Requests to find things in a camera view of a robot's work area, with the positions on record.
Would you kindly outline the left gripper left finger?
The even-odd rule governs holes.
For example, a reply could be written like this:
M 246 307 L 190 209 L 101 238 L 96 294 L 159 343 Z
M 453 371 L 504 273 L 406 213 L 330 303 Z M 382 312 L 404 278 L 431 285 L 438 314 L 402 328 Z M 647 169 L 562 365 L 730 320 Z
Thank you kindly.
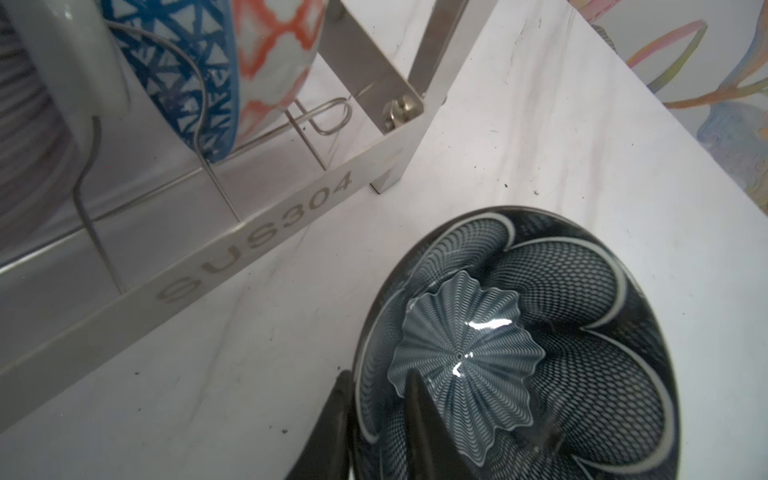
M 341 371 L 288 480 L 349 478 L 353 406 L 353 374 Z

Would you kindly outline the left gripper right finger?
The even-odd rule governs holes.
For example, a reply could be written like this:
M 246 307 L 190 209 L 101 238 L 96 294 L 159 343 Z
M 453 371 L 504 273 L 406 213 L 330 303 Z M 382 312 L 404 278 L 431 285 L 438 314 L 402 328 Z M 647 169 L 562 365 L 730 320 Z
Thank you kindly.
M 412 479 L 475 479 L 462 460 L 421 374 L 415 369 L 407 375 L 404 413 Z

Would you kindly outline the dark blue petal bowl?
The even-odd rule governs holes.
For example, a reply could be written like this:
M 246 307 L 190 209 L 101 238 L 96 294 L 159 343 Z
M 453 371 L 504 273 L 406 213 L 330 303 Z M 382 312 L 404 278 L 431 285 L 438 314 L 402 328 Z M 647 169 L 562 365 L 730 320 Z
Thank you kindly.
M 541 209 L 439 226 L 374 300 L 354 361 L 359 479 L 406 479 L 418 372 L 478 479 L 673 479 L 672 363 L 649 302 L 606 245 Z

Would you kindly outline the blue triangle pattern bowl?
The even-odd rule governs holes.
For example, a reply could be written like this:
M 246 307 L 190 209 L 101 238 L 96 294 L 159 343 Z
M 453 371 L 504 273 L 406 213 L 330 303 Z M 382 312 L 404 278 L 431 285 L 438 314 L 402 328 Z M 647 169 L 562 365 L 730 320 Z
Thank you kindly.
M 327 2 L 103 1 L 114 37 L 171 129 L 217 163 L 298 96 L 317 55 Z

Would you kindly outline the purple striped bowl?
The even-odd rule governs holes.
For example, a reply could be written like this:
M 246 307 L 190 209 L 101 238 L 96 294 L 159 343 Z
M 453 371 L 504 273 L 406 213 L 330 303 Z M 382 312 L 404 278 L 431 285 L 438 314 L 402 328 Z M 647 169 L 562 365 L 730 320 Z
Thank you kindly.
M 98 2 L 2 2 L 2 249 L 22 243 L 71 196 L 93 120 L 129 105 Z

